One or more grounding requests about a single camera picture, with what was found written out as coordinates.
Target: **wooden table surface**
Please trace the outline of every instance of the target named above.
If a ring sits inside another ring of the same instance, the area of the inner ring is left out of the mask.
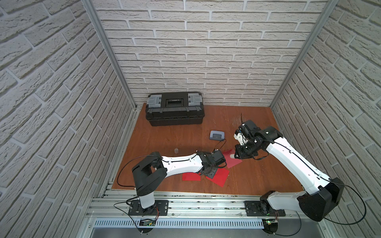
[[[121,168],[131,159],[159,151],[164,156],[185,156],[199,151],[212,151],[218,141],[209,139],[211,130],[225,132],[226,143],[222,151],[234,149],[238,141],[234,139],[235,130],[243,121],[252,120],[258,127],[265,129],[273,126],[278,129],[274,116],[269,107],[232,107],[205,106],[205,117],[200,125],[151,126],[145,118],[143,106],[132,137],[123,156]],[[259,151],[259,157],[266,155]],[[128,164],[119,177],[122,185],[134,185],[132,167],[144,157]],[[182,181],[182,175],[177,174],[165,178],[156,189],[170,192],[220,193],[234,195],[263,195],[270,190],[278,192],[298,192],[302,190],[300,182],[282,163],[269,155],[267,158],[255,161],[243,160],[242,163],[228,169],[229,176],[224,187],[209,181],[204,175],[201,181]],[[130,189],[121,187],[114,180],[113,189]]]

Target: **metal corner post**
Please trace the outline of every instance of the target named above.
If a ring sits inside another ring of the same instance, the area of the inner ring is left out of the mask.
[[[111,43],[109,41],[109,38],[106,35],[106,31],[103,28],[101,19],[99,18],[98,14],[95,10],[95,7],[94,7],[92,0],[82,0],[82,3],[86,9],[87,14],[89,15],[89,18],[90,18],[90,20],[94,26],[96,33],[98,34],[98,37],[99,37],[99,39],[100,39],[100,41],[104,47],[104,50],[107,53],[107,56],[110,59],[111,65],[114,68],[115,73],[120,80],[122,88],[127,95],[128,101],[130,102],[132,108],[134,110],[136,110],[136,102],[134,100],[134,97],[131,94],[131,91],[130,91],[128,85],[127,85],[127,82],[126,82],[126,79],[124,78],[122,69],[120,68],[117,57],[114,53],[114,50],[111,47]]]
[[[299,67],[300,63],[303,61],[304,57],[306,56],[309,48],[312,46],[312,44],[315,42],[316,37],[322,30],[324,24],[327,22],[329,16],[331,15],[333,9],[337,5],[339,0],[328,0],[325,8],[323,9],[322,13],[320,14],[319,18],[317,19],[314,27],[312,28],[310,34],[306,38],[304,44],[302,45],[302,48],[300,49],[299,53],[297,54],[294,62],[292,63],[290,69],[288,70],[286,76],[284,77],[281,85],[279,86],[279,89],[277,93],[275,94],[274,99],[272,100],[270,104],[270,108],[273,109],[278,102],[280,96],[282,95],[283,91],[285,90],[286,86],[288,85],[288,82],[291,80],[292,76],[294,75],[295,71]]]

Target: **aluminum frame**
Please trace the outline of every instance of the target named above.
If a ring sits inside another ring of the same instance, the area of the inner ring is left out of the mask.
[[[78,238],[88,238],[97,218],[125,218],[129,217],[115,209],[113,205],[117,202],[136,196],[135,190],[114,190],[111,188],[112,182],[108,185],[103,198],[94,198],[89,206],[88,212],[78,232]],[[275,217],[256,216],[248,217],[245,211],[244,201],[259,200],[260,196],[248,195],[227,195],[209,193],[187,193],[187,192],[154,192],[155,199],[165,199],[169,201],[168,216],[162,218],[178,218],[179,220],[196,219],[233,219],[238,222],[250,221],[251,219],[273,219]],[[129,206],[117,205],[118,208],[128,212]],[[280,222],[284,219],[299,219],[295,211],[285,210],[286,216],[280,217]],[[299,213],[301,219],[309,219],[305,214]],[[319,223],[322,234],[326,238],[337,237],[336,230],[322,220]]]
[[[119,79],[120,84],[122,85],[123,91],[126,93],[127,99],[130,102],[132,108],[136,110],[136,102],[134,97],[132,96],[132,93],[130,91],[130,88],[127,85],[126,79],[124,78],[124,74],[122,72],[122,69],[118,63],[117,57],[114,53],[114,50],[111,46],[111,43],[109,41],[109,38],[106,35],[106,31],[102,25],[101,19],[98,16],[98,13],[94,7],[92,0],[82,0],[83,6],[85,7],[85,10],[87,14],[89,15],[89,18],[94,26],[95,32],[98,34],[99,40],[101,41],[104,50],[109,57],[109,60],[111,62],[112,67],[115,70],[115,73]]]
[[[292,76],[294,75],[295,71],[299,67],[300,63],[304,60],[304,57],[306,56],[308,50],[312,46],[312,44],[315,42],[318,34],[322,30],[324,24],[327,22],[329,16],[333,12],[333,9],[336,7],[339,0],[329,0],[327,4],[325,5],[322,13],[320,14],[319,18],[317,19],[314,27],[312,28],[310,34],[307,36],[306,40],[304,41],[304,44],[302,45],[299,53],[297,54],[294,62],[292,63],[291,67],[289,68],[287,74],[285,75],[281,85],[279,86],[279,89],[277,93],[275,94],[274,99],[271,101],[270,108],[273,109],[275,105],[277,104],[280,96],[282,95],[283,91],[285,90],[286,86],[288,85],[288,82],[291,80]]]
[[[120,144],[118,145],[115,151],[112,164],[110,165],[109,170],[107,171],[107,174],[104,177],[104,181],[102,182],[102,186],[99,191],[98,197],[102,197],[104,195],[109,181],[114,181],[114,178],[116,177],[119,165],[123,160],[123,155],[126,151],[128,142],[130,141],[130,138],[132,136],[132,132],[134,131],[136,121],[138,120],[139,112],[140,110],[131,110],[131,113],[126,123],[126,129],[124,130],[120,138]]]

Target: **white brick wall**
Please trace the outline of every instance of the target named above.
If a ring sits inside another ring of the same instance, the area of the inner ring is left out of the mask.
[[[74,237],[130,104],[81,1],[0,16],[0,237]]]
[[[137,103],[154,92],[197,90],[206,104],[247,106],[269,106],[326,3],[93,2]]]
[[[273,112],[288,140],[331,177],[359,191],[365,220],[336,229],[341,237],[381,236],[381,4],[340,0]],[[361,217],[345,190],[329,214]]]

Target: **red cardboard square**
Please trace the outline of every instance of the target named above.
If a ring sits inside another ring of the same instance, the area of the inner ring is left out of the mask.
[[[229,170],[227,169],[217,169],[217,172],[214,175],[213,179],[209,177],[206,177],[206,178],[212,181],[213,183],[217,184],[218,186],[223,187],[227,180],[228,174],[229,174]]]
[[[224,155],[225,160],[226,160],[227,168],[231,168],[234,165],[237,165],[237,164],[242,162],[242,160],[240,160],[240,159],[230,158],[230,155],[234,154],[234,153],[235,153],[234,150],[226,150],[226,151],[222,152],[222,154]]]
[[[182,174],[183,181],[201,181],[201,176],[197,173],[183,173]]]

